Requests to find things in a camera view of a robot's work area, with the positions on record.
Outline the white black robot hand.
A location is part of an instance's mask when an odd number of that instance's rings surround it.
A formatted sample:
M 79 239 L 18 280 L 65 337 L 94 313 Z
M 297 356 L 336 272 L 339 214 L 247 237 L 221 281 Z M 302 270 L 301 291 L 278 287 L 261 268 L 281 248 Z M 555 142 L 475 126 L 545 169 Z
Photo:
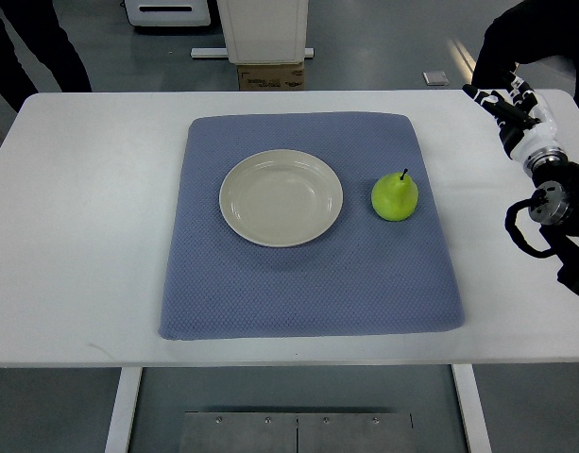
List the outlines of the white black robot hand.
M 496 121 L 503 150 L 528 176 L 551 162 L 566 162 L 567 153 L 557 140 L 557 122 L 542 95 L 513 72 L 502 74 L 500 92 L 466 84 L 463 91 Z

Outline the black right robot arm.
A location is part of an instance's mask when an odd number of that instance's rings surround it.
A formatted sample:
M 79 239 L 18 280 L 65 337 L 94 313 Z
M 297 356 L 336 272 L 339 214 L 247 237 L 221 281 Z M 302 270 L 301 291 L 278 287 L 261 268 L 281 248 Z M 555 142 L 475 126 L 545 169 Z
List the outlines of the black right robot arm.
M 579 296 L 579 163 L 554 153 L 534 165 L 532 180 L 529 215 L 549 246 L 540 256 L 560 259 L 557 281 Z

